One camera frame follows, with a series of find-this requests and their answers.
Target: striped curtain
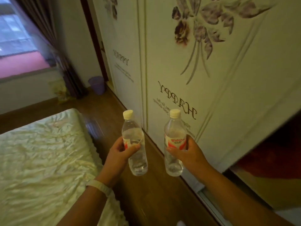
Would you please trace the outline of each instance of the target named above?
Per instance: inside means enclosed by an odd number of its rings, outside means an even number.
[[[61,68],[63,79],[70,95],[81,98],[88,94],[71,62],[62,53],[58,45],[50,0],[10,0],[16,11],[50,47],[57,65]]]

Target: bottle cap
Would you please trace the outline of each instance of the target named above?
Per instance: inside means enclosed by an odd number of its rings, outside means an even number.
[[[125,110],[124,112],[123,112],[123,118],[125,119],[125,120],[129,120],[132,116],[133,116],[133,110]]]
[[[179,109],[171,109],[169,112],[169,116],[171,118],[179,118],[181,115],[181,110]]]

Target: purple bucket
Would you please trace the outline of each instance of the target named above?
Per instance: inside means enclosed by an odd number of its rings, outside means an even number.
[[[92,77],[88,80],[88,83],[91,85],[91,88],[97,95],[102,95],[106,91],[102,76]]]

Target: person's left hand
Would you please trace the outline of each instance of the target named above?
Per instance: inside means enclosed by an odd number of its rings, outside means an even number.
[[[119,137],[111,147],[106,162],[95,180],[112,188],[122,174],[129,157],[140,149],[140,144],[124,149],[123,139]]]

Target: bottle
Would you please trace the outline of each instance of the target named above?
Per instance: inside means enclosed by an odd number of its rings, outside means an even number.
[[[170,176],[180,176],[183,172],[183,163],[181,160],[173,157],[167,150],[167,147],[175,147],[180,150],[186,150],[186,131],[181,121],[181,111],[171,109],[170,119],[164,126],[164,161],[166,172]]]
[[[140,149],[129,158],[131,172],[135,176],[144,175],[148,170],[144,133],[141,127],[134,121],[133,110],[124,111],[123,118],[122,138],[125,149],[133,144],[140,143],[141,145]]]

